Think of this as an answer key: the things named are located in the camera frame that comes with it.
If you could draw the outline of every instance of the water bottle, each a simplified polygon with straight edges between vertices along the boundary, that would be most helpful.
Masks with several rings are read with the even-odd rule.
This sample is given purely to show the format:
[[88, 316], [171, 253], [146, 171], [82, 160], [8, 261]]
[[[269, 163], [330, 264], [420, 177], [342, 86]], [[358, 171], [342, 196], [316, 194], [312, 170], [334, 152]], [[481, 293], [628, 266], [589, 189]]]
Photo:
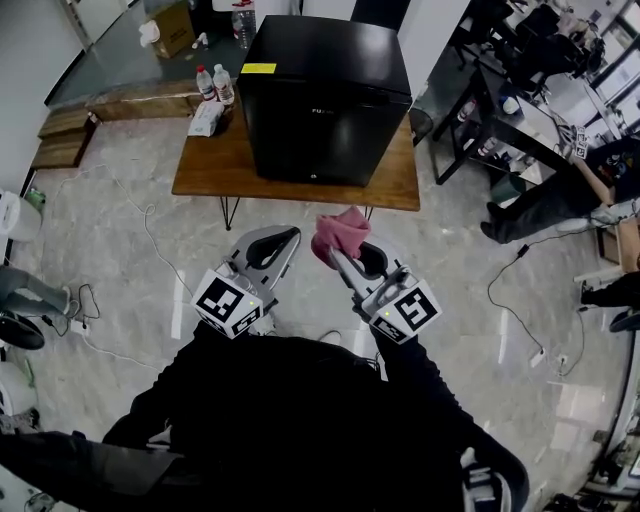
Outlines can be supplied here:
[[256, 11], [252, 0], [243, 0], [233, 4], [231, 14], [233, 35], [238, 40], [240, 48], [248, 50], [256, 35]]
[[211, 80], [211, 75], [209, 72], [204, 69], [204, 66], [201, 64], [197, 68], [198, 74], [196, 75], [196, 83], [198, 84], [198, 89], [200, 89], [200, 93], [205, 101], [214, 100], [216, 98], [216, 90], [213, 87], [213, 80]]
[[487, 156], [489, 151], [496, 147], [496, 144], [498, 144], [498, 139], [495, 137], [489, 137], [487, 142], [485, 142], [481, 148], [478, 148], [478, 154], [480, 156]]
[[213, 85], [218, 93], [218, 99], [223, 105], [233, 105], [235, 94], [229, 73], [224, 70], [222, 64], [216, 64], [213, 69], [215, 70], [213, 74]]
[[471, 100], [469, 103], [465, 104], [462, 107], [462, 110], [458, 112], [458, 121], [461, 123], [467, 119], [471, 115], [471, 113], [476, 109], [476, 100]]

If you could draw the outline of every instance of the white cable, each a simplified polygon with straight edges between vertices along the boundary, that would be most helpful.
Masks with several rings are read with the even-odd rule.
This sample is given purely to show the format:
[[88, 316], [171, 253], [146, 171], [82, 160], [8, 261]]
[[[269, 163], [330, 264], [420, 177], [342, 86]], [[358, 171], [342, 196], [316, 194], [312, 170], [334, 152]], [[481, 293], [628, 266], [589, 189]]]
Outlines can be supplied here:
[[149, 228], [147, 227], [147, 217], [149, 215], [153, 215], [155, 213], [156, 205], [155, 204], [149, 204], [149, 205], [147, 205], [147, 207], [144, 210], [142, 210], [136, 203], [133, 202], [133, 200], [129, 196], [129, 192], [127, 192], [127, 189], [122, 186], [122, 183], [120, 183], [120, 180], [113, 175], [113, 172], [111, 172], [111, 169], [107, 165], [104, 165], [104, 164], [100, 164], [100, 165], [106, 167], [109, 170], [109, 174], [111, 174], [111, 177], [115, 180], [115, 182], [118, 184], [118, 186], [125, 193], [125, 195], [127, 196], [127, 200], [134, 206], [134, 208], [136, 210], [138, 210], [143, 215], [144, 230], [147, 233], [147, 235], [149, 236], [149, 239], [151, 240], [151, 243], [153, 244], [153, 248], [155, 249], [158, 258], [160, 258], [162, 261], [164, 261], [171, 268], [171, 270], [173, 270], [173, 272], [175, 273], [175, 275], [178, 278], [178, 280], [184, 285], [184, 287], [189, 292], [189, 295], [191, 295], [191, 297], [193, 297], [193, 292], [187, 286], [187, 283], [185, 283], [182, 280], [182, 278], [180, 277], [180, 274], [178, 273], [178, 270], [176, 269], [176, 267], [173, 266], [173, 263], [171, 263], [170, 261], [168, 261], [168, 260], [166, 260], [166, 259], [164, 259], [162, 257], [162, 255], [160, 254], [160, 251], [158, 250], [158, 245], [156, 244], [156, 241], [154, 240], [154, 238], [151, 236], [151, 233], [149, 232]]
[[155, 366], [150, 366], [148, 364], [141, 363], [140, 361], [134, 359], [133, 357], [121, 356], [120, 354], [116, 354], [115, 352], [110, 352], [109, 350], [103, 350], [101, 348], [94, 347], [91, 343], [87, 341], [87, 338], [84, 337], [84, 334], [82, 335], [82, 340], [85, 342], [87, 347], [89, 347], [92, 350], [95, 350], [96, 352], [99, 352], [100, 354], [107, 354], [109, 356], [115, 357], [116, 359], [122, 359], [123, 361], [131, 361], [132, 363], [136, 363], [137, 365], [143, 366], [145, 368], [149, 368], [150, 370], [154, 370], [155, 372], [162, 373]]
[[18, 265], [16, 265], [13, 261], [11, 261], [9, 258], [7, 258], [6, 256], [4, 257], [4, 261], [6, 261], [7, 263], [9, 263], [9, 265], [11, 265], [12, 267], [18, 268]]
[[[56, 192], [56, 195], [53, 197], [53, 201], [51, 202], [51, 217], [53, 218], [53, 214], [54, 214], [54, 211], [55, 211], [56, 199], [58, 199], [58, 196], [60, 195], [60, 191], [62, 190], [62, 185], [64, 185], [67, 181], [73, 181], [73, 180], [79, 178], [83, 174], [87, 174], [89, 172], [92, 172], [95, 169], [97, 169], [98, 167], [106, 167], [107, 168], [107, 170], [109, 171], [109, 174], [111, 174], [111, 177], [114, 179], [114, 181], [118, 184], [118, 186], [122, 189], [122, 191], [127, 196], [127, 201], [129, 201], [133, 205], [133, 207], [136, 210], [138, 210], [138, 212], [140, 212], [140, 214], [143, 216], [144, 230], [147, 233], [147, 236], [149, 237], [149, 239], [151, 240], [151, 243], [153, 244], [153, 248], [156, 251], [156, 255], [158, 256], [158, 258], [160, 258], [161, 261], [163, 261], [165, 264], [167, 264], [171, 268], [171, 270], [173, 270], [173, 272], [178, 277], [180, 282], [184, 285], [184, 287], [189, 292], [189, 295], [191, 295], [191, 297], [193, 297], [193, 292], [187, 286], [187, 283], [185, 283], [182, 280], [182, 278], [180, 277], [180, 274], [178, 274], [178, 270], [176, 269], [176, 267], [170, 261], [168, 261], [168, 260], [166, 260], [165, 258], [162, 257], [162, 255], [160, 254], [160, 251], [158, 250], [158, 244], [156, 244], [155, 239], [153, 238], [153, 236], [151, 236], [151, 233], [149, 232], [149, 228], [147, 227], [147, 217], [149, 215], [153, 215], [155, 213], [156, 205], [155, 204], [149, 204], [149, 205], [147, 205], [147, 207], [144, 210], [141, 209], [136, 203], [133, 202], [133, 199], [131, 199], [131, 196], [129, 195], [129, 192], [127, 192], [127, 189], [122, 186], [122, 183], [120, 183], [120, 180], [115, 177], [115, 175], [113, 174], [113, 171], [111, 170], [111, 168], [108, 165], [106, 165], [106, 164], [98, 164], [98, 165], [93, 166], [91, 169], [79, 172], [73, 178], [65, 178], [64, 180], [62, 180], [60, 182], [59, 187], [58, 187], [58, 191]], [[42, 257], [40, 258], [40, 275], [41, 275], [41, 277], [43, 279], [44, 279], [44, 272], [42, 271], [42, 260], [44, 259], [45, 242], [46, 242], [46, 236], [45, 236], [45, 238], [44, 238], [44, 240], [42, 242]]]

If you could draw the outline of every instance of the white bucket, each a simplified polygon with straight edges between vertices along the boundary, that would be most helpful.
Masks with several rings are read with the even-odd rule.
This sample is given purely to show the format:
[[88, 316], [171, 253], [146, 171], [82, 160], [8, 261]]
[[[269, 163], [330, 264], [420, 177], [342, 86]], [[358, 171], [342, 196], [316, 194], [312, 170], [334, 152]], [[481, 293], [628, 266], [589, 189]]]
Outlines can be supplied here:
[[10, 362], [0, 362], [0, 393], [4, 414], [15, 416], [37, 404], [36, 390], [29, 387], [27, 377]]
[[0, 235], [17, 242], [31, 242], [38, 235], [42, 216], [31, 204], [13, 192], [0, 198]]

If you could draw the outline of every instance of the shoe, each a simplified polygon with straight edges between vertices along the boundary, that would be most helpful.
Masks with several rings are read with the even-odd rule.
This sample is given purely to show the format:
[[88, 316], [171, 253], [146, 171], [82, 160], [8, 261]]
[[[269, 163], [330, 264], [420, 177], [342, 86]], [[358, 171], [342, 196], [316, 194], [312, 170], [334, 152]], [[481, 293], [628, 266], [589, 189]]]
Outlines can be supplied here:
[[340, 345], [340, 342], [342, 341], [342, 334], [340, 334], [338, 331], [329, 331], [328, 333], [320, 337], [318, 341], [328, 343], [329, 345]]
[[487, 203], [487, 211], [494, 219], [504, 220], [507, 218], [507, 211], [496, 203]]
[[68, 286], [63, 286], [62, 289], [67, 294], [67, 305], [64, 307], [64, 311], [62, 312], [62, 314], [66, 316], [71, 309], [71, 289]]
[[481, 222], [480, 223], [480, 231], [482, 231], [484, 236], [486, 236], [487, 238], [490, 238], [494, 242], [497, 242], [496, 235], [495, 235], [495, 229], [494, 229], [493, 224], [491, 224], [491, 222]]
[[581, 304], [586, 304], [583, 299], [585, 292], [591, 292], [591, 291], [593, 291], [593, 288], [587, 285], [586, 281], [582, 281], [582, 284], [580, 285], [580, 303]]

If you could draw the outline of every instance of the black mini fridge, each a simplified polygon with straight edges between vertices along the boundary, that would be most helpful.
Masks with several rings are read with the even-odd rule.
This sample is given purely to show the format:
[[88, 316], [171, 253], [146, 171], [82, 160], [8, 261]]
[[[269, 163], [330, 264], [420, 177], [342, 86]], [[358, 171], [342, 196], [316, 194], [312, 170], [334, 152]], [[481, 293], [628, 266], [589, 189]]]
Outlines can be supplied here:
[[411, 106], [395, 31], [267, 16], [238, 78], [260, 176], [366, 186]]

